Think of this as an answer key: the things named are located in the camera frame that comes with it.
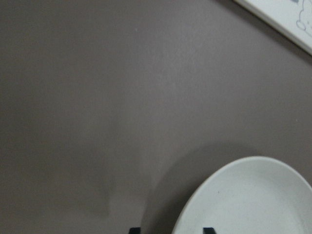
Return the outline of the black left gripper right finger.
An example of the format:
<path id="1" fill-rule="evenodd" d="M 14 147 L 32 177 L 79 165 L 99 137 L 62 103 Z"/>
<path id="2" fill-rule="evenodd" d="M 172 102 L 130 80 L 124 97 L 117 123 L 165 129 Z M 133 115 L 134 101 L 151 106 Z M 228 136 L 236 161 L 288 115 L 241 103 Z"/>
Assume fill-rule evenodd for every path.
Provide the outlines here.
<path id="1" fill-rule="evenodd" d="M 216 234 L 216 232 L 213 227 L 204 227 L 203 234 Z"/>

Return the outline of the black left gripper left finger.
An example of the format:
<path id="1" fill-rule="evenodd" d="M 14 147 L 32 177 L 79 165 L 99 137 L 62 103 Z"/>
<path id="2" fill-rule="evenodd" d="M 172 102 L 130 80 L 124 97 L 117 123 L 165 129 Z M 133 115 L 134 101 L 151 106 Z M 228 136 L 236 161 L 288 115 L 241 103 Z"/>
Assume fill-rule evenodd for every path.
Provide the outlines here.
<path id="1" fill-rule="evenodd" d="M 141 234 L 141 228 L 140 227 L 131 227 L 129 229 L 128 234 Z"/>

